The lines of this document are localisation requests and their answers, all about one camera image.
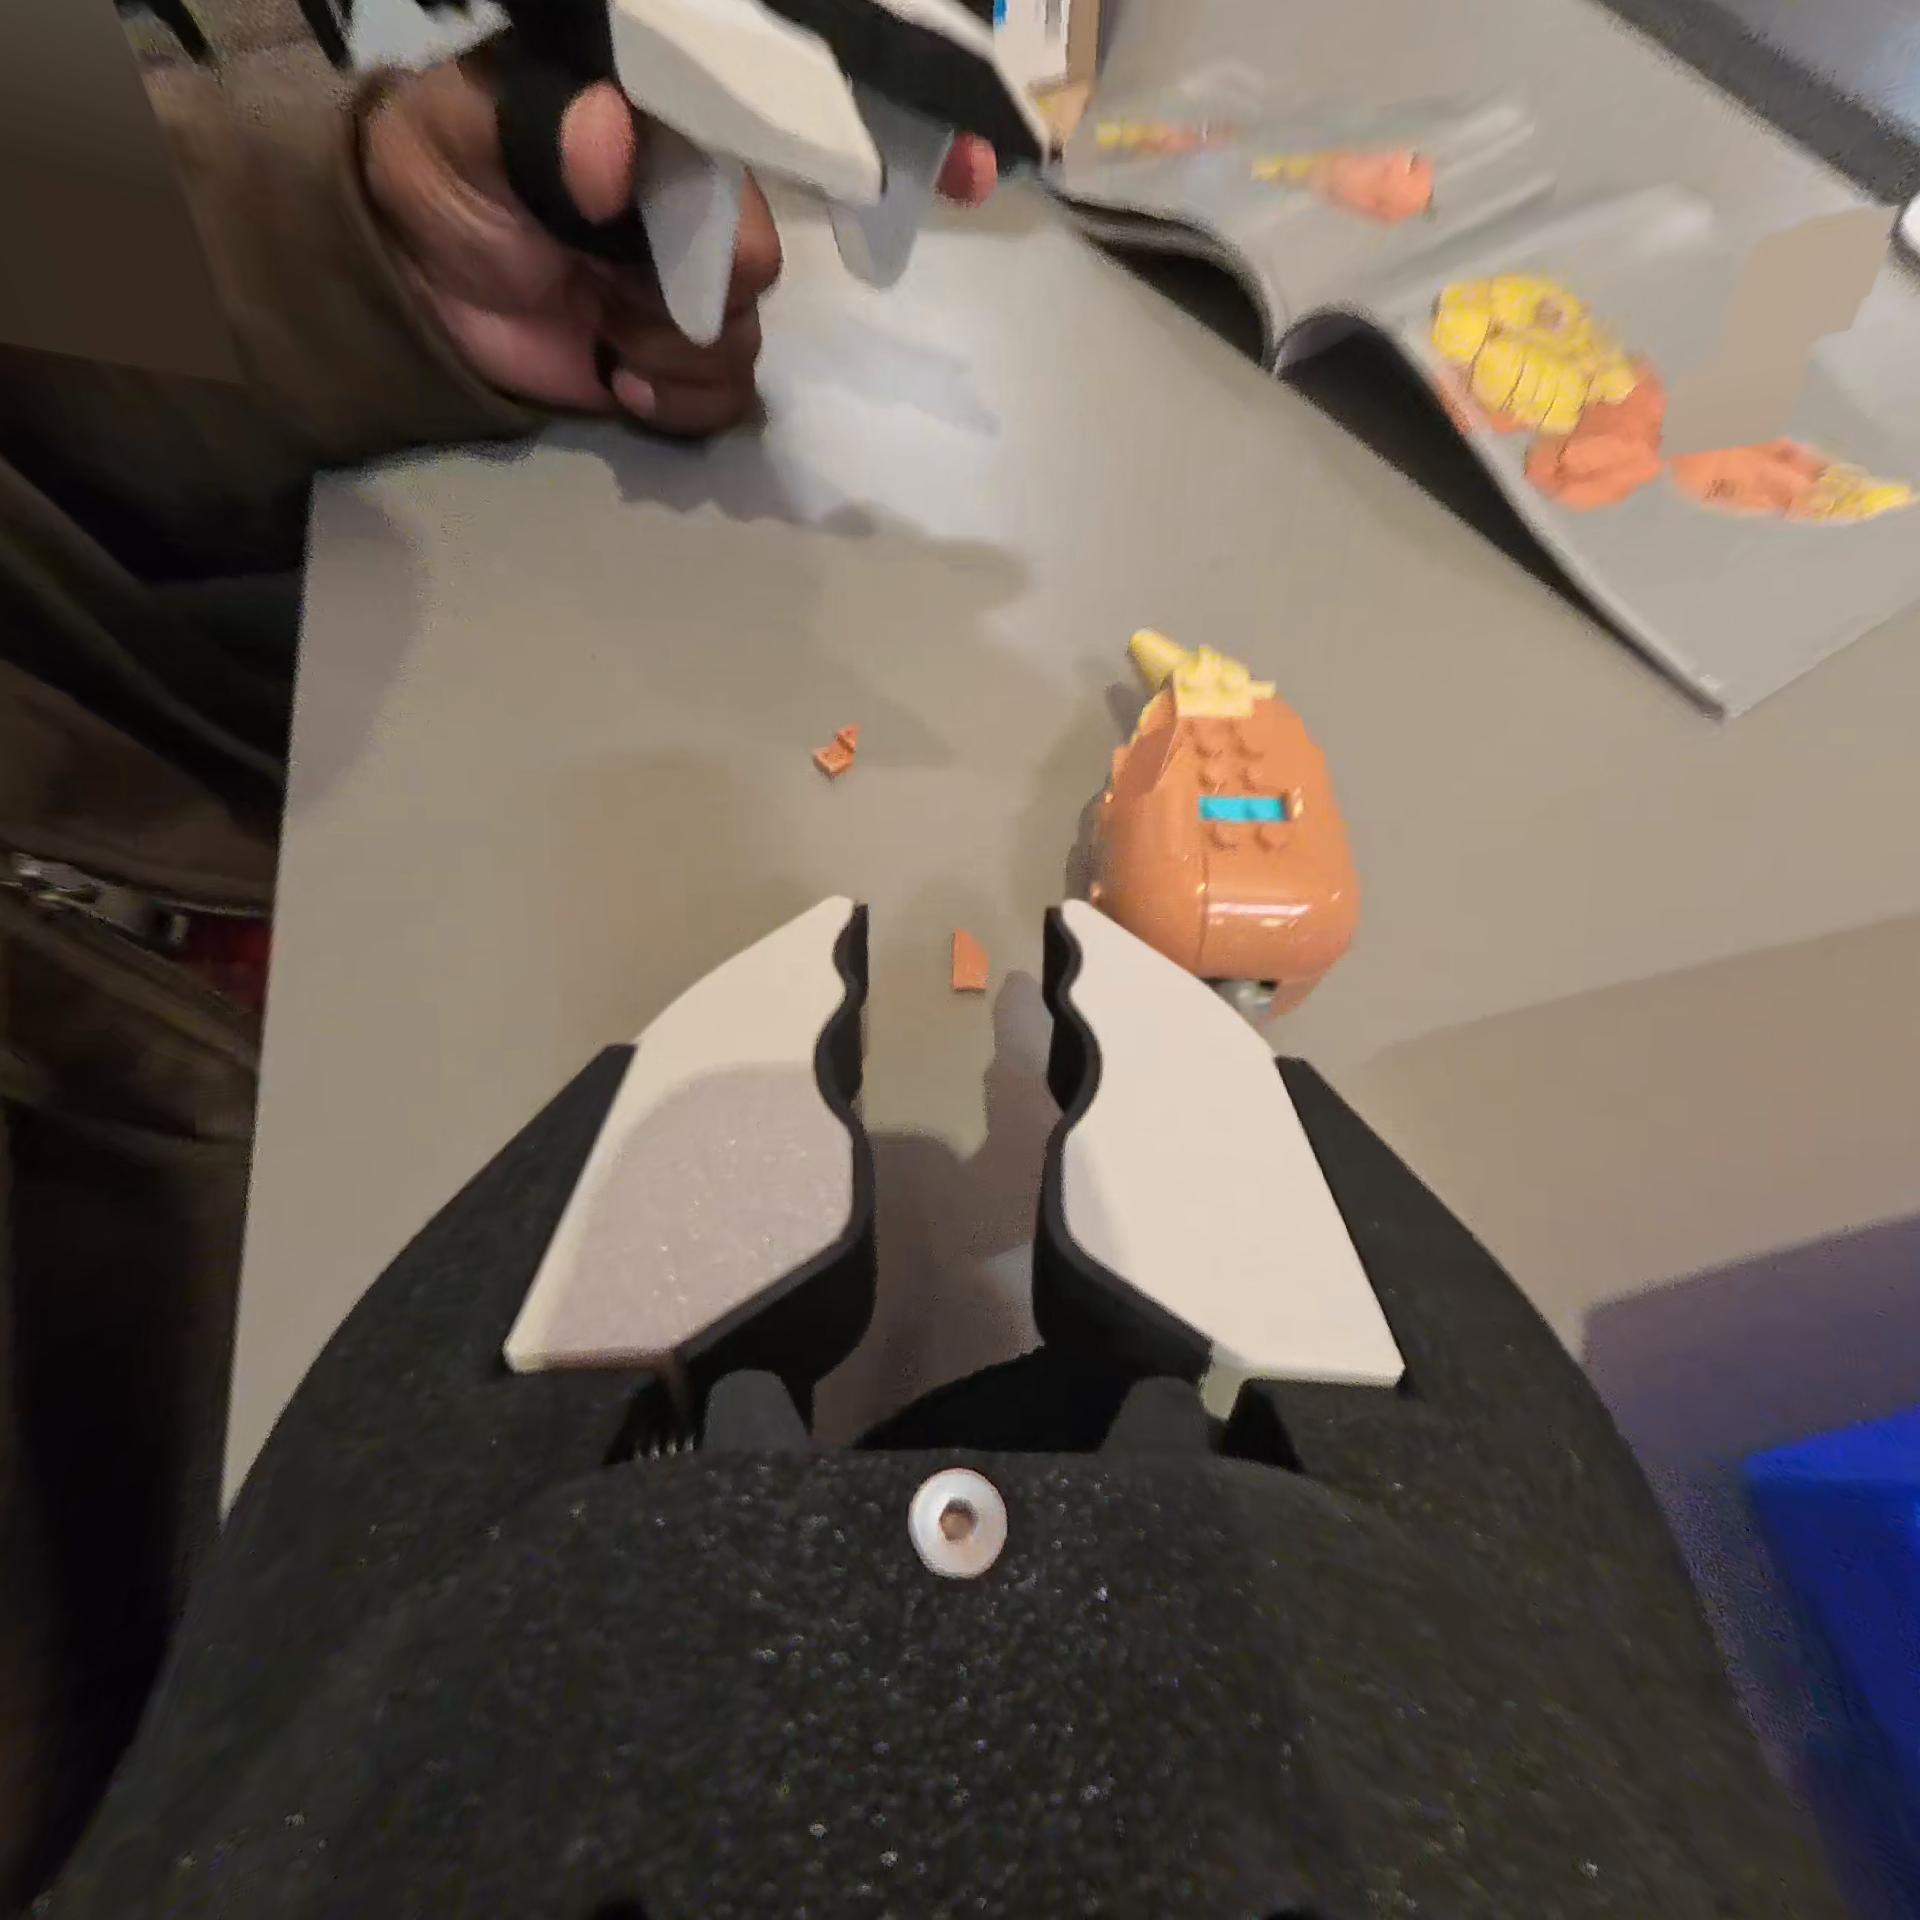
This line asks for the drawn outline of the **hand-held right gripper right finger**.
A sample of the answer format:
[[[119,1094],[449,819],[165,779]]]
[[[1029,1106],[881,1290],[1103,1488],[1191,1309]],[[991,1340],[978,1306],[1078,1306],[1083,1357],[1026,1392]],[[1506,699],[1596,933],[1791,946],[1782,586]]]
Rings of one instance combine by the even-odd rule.
[[[1048,909],[1042,994],[1042,1343],[1191,1388],[1398,1388],[1404,1351],[1255,1028],[1082,899]]]

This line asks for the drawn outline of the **grey instruction booklet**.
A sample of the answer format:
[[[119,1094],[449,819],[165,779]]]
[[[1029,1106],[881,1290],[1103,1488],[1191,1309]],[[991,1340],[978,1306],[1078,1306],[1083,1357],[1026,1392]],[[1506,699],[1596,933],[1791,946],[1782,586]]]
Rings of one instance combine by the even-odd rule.
[[[1273,376],[1393,353],[1720,714],[1914,611],[1914,126],[1731,6],[1111,6],[1048,185]]]

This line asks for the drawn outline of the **grey desk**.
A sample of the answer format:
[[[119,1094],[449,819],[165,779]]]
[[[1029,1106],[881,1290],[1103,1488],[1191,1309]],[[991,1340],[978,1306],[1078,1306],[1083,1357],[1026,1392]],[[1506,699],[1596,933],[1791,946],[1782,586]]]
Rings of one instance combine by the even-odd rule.
[[[1042,909],[1160,626],[1280,681],[1356,833],[1285,1050],[1593,1369],[1793,1757],[1732,1464],[1914,1401],[1914,611],[1720,725],[1489,541],[1385,357],[1285,388],[1037,194],[887,296],[784,217],[763,429],[314,498],[227,1491],[494,1149],[823,893],[872,908],[881,1251],[829,1433],[1029,1347]]]

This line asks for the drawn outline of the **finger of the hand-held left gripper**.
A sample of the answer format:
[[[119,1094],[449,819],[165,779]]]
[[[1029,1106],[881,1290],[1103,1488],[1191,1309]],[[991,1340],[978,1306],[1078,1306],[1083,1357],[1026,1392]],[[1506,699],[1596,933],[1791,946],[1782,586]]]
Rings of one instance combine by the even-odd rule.
[[[995,28],[968,6],[781,3],[781,16],[821,36],[852,85],[893,109],[978,136],[1007,163],[1048,157],[1045,119],[996,57]]]
[[[876,206],[887,171],[825,40],[757,3],[610,3],[612,63],[640,114],[713,157]]]

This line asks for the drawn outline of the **blue plastic bin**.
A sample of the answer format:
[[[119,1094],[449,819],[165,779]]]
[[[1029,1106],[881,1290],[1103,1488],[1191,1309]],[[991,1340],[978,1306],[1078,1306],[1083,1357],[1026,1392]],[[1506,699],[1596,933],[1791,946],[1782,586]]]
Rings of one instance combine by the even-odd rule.
[[[1918,1408],[1740,1464],[1793,1620],[1795,1781],[1856,1914],[1918,1914]]]

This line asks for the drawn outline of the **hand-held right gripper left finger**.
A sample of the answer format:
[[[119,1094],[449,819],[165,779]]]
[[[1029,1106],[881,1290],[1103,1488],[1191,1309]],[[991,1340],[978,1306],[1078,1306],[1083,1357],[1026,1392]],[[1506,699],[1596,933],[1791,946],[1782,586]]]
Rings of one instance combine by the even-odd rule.
[[[864,909],[825,897],[674,997],[606,1115],[502,1357],[690,1376],[858,1241]]]

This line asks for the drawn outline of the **person's left hand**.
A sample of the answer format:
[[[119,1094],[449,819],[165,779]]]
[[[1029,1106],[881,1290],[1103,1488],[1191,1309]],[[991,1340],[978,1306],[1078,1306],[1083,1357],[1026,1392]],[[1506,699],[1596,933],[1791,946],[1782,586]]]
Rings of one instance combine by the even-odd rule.
[[[678,440],[752,419],[760,307],[784,263],[757,183],[740,190],[723,326],[690,342],[649,270],[564,248],[517,200],[496,136],[502,53],[482,41],[403,69],[361,114],[371,210],[458,358],[552,413],[624,416]]]

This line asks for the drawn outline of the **orange brick claw model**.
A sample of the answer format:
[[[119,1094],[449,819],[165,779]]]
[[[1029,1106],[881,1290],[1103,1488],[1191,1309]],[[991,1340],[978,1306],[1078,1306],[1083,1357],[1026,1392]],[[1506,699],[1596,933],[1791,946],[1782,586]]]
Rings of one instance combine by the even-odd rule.
[[[1091,809],[1086,899],[1248,1024],[1298,1009],[1353,945],[1357,874],[1328,765],[1270,681],[1136,631],[1145,703]]]

